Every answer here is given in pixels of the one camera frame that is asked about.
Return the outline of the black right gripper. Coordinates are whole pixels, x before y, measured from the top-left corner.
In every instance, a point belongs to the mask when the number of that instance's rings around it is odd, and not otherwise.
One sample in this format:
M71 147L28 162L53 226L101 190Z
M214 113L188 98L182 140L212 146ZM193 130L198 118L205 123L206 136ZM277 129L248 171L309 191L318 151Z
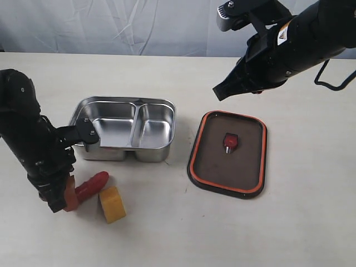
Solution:
M247 41L245 55L239 59L228 76L213 88L217 99L246 93L261 93L283 85L293 75L291 43L284 40L278 44L279 37L288 36L288 29L272 27L264 34L255 34Z

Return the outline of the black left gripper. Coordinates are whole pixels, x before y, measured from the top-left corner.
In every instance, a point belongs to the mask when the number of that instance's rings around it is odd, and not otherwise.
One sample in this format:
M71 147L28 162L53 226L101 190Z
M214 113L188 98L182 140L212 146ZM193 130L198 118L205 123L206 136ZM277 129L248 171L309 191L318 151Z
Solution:
M27 178L53 213L78 208L73 142L65 137L70 126L55 128L46 116L28 120L20 133L17 158Z

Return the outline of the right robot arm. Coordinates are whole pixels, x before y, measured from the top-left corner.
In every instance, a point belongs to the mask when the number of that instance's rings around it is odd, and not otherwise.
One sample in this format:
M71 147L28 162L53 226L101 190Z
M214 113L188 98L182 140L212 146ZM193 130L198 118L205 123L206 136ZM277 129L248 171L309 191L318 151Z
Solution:
M355 1L316 1L293 15L279 1L227 1L217 9L223 32L252 24L247 50L220 84L222 101L282 86L289 78L355 48Z

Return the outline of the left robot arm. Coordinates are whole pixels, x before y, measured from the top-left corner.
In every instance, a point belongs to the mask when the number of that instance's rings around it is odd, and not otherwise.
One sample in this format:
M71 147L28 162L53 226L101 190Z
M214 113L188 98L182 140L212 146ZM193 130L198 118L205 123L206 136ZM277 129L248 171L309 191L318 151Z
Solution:
M32 80L14 69L1 70L1 138L53 212L78 208L74 150L41 114Z

